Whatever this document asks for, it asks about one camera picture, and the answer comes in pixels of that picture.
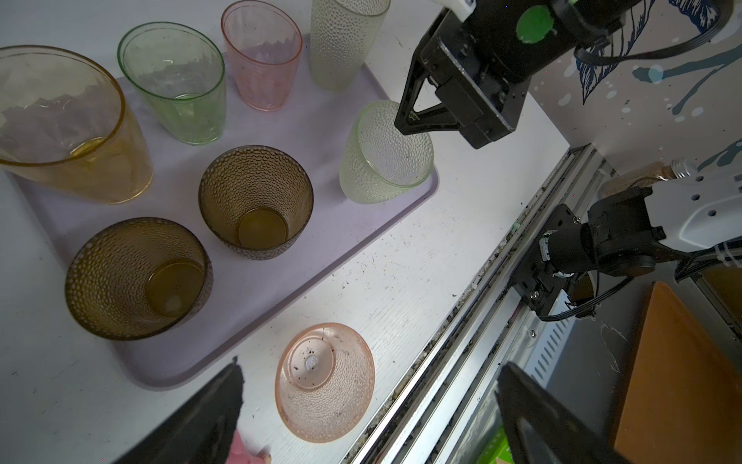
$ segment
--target green object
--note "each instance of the green object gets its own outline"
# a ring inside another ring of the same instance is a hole
[[[528,8],[518,19],[515,33],[524,44],[541,42],[554,27],[554,18],[546,5],[534,5]]]
[[[485,450],[479,455],[476,464],[503,463],[513,464],[513,457],[510,455],[510,445],[508,445],[508,437],[505,436],[505,428],[500,427]]]
[[[126,33],[118,58],[121,71],[173,137],[203,145],[221,136],[224,58],[208,37],[181,24],[150,22]]]

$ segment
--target painted wall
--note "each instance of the painted wall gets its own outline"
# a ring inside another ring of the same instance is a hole
[[[642,0],[605,52],[668,47],[714,19],[707,0]],[[725,166],[742,151],[741,24],[738,0],[711,43],[675,58],[594,67],[570,52],[533,77],[531,94],[572,146],[593,143],[619,172],[676,157]]]

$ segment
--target lavender tray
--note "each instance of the lavender tray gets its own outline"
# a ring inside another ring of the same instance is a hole
[[[347,135],[363,107],[388,97],[365,66],[342,94],[319,88],[309,77],[308,55],[305,46],[292,95],[284,108],[273,113],[250,108],[228,81],[224,135],[206,146],[175,140],[131,84],[120,79],[154,164],[149,189],[128,203],[86,203],[16,178],[65,265],[90,237],[127,218],[174,220],[203,243],[214,266],[214,289],[205,307],[185,324],[157,336],[113,343],[125,368],[144,386],[171,388],[193,378],[438,188],[434,170],[422,185],[386,203],[358,205],[345,197],[338,170]],[[209,163],[230,148],[254,144],[272,146],[294,157],[315,192],[309,224],[287,252],[270,261],[251,261],[230,251],[206,227],[197,202],[198,184]]]

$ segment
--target wooden board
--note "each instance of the wooden board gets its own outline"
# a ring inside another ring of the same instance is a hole
[[[634,464],[742,463],[742,378],[662,282],[619,411],[614,447]]]

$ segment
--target plastic bottle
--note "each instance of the plastic bottle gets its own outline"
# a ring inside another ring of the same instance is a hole
[[[606,198],[631,187],[647,187],[661,180],[680,179],[697,173],[696,165],[686,158],[673,160],[668,165],[662,161],[655,161],[604,183],[600,187],[600,197]]]

